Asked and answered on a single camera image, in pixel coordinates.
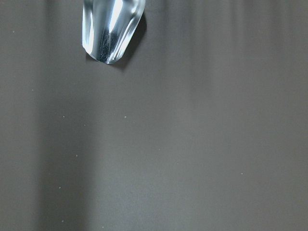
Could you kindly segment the metal scoop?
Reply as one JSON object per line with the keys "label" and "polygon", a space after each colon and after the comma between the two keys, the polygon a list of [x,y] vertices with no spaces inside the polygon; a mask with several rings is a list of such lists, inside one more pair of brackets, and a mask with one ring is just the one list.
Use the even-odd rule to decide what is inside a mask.
{"label": "metal scoop", "polygon": [[144,0],[85,0],[82,47],[98,62],[114,64],[125,53],[145,9]]}

